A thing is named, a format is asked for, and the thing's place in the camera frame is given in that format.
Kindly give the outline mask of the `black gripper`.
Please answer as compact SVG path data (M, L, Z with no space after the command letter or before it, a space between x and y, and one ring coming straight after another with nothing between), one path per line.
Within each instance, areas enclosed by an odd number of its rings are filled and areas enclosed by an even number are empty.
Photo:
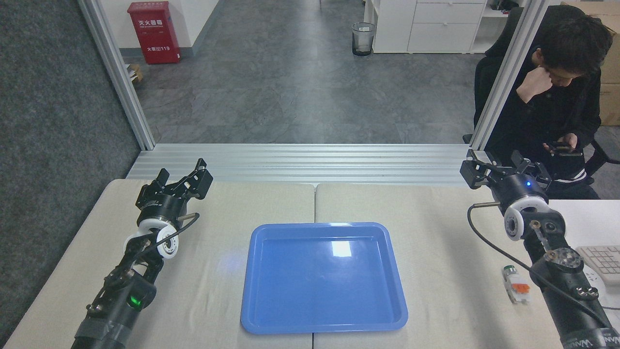
M523 157L518 150L513 150L510 159L518 174L507 176L509 166L502 165L492 153L469 149L459 172L472 189L494 186L494 200L500 203L500 210L506 210L523 197L538 197L548 204L540 184L550 185L552 177L544 164Z
M179 217L186 214L188 200L192 197L203 200L214 179L202 158L198 159L193 172L182 177L175 185L166 185L168 178L168 170L162 168L150 185L141 187L136 202L141 211L138 225L146 219L181 225Z

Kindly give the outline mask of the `person's right hand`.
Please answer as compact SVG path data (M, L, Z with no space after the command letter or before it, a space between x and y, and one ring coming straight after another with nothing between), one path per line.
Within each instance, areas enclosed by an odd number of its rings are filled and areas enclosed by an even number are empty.
M521 101L527 104L533 97L548 91L551 87L551 73L539 66L527 73L521 85L516 89L516 93Z

